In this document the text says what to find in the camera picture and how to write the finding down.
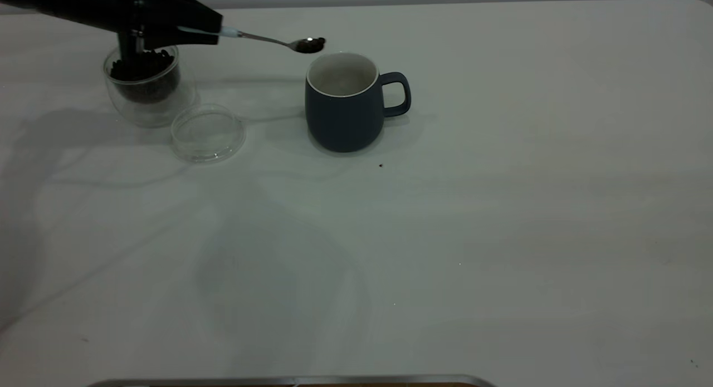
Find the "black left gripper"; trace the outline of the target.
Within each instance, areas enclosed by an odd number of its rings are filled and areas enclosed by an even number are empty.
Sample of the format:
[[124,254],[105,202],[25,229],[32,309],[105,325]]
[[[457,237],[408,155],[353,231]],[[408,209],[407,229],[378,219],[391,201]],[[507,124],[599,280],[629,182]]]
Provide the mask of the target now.
[[[150,19],[162,4],[162,22]],[[169,32],[168,25],[220,28],[219,12],[197,0],[67,0],[67,19],[111,32],[140,32],[144,50],[181,45],[217,45],[219,35]]]

